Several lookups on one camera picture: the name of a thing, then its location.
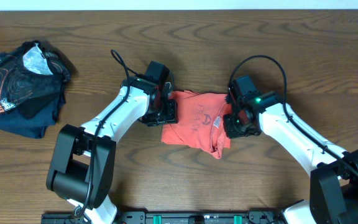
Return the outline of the red printed t-shirt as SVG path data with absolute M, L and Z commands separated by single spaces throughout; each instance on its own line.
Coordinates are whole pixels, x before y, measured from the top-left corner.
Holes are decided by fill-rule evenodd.
M 183 90 L 174 91 L 171 98 L 178 104 L 178 122 L 163 126 L 161 141 L 201 149 L 220 159 L 231 146 L 223 125 L 223 116 L 232 112 L 226 95 Z

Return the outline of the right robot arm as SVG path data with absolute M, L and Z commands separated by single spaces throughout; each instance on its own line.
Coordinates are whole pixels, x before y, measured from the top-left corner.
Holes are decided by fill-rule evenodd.
M 310 197 L 285 208 L 282 223 L 358 223 L 358 149 L 328 141 L 271 91 L 263 94 L 249 76 L 230 80 L 232 112 L 224 116 L 231 139 L 264 133 L 276 140 L 310 178 Z

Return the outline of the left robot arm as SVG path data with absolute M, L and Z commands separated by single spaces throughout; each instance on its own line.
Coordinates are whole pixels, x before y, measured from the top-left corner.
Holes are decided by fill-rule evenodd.
M 177 123 L 177 103 L 169 98 L 170 70 L 150 62 L 144 74 L 127 77 L 117 97 L 80 127 L 60 130 L 46 187 L 74 206 L 73 213 L 46 213 L 42 223 L 113 223 L 118 209 L 109 197 L 116 146 L 136 121 L 146 126 Z

